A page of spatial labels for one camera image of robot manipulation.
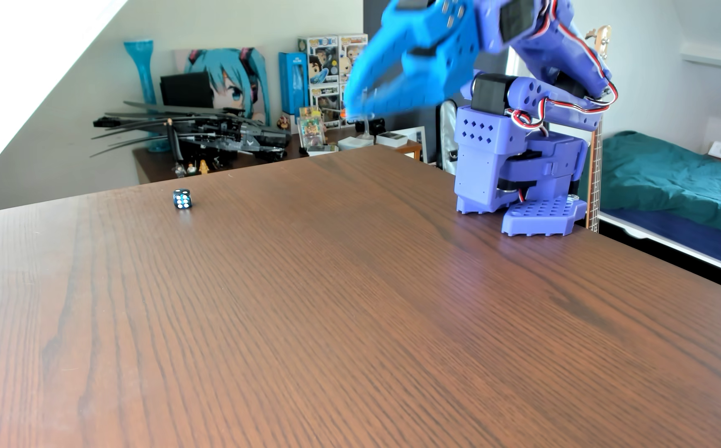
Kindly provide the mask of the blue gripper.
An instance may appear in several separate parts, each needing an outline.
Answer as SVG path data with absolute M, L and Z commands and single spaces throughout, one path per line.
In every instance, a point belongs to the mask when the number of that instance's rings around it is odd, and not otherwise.
M 473 77 L 479 52 L 474 1 L 390 3 L 349 77 L 346 117 L 438 105 Z

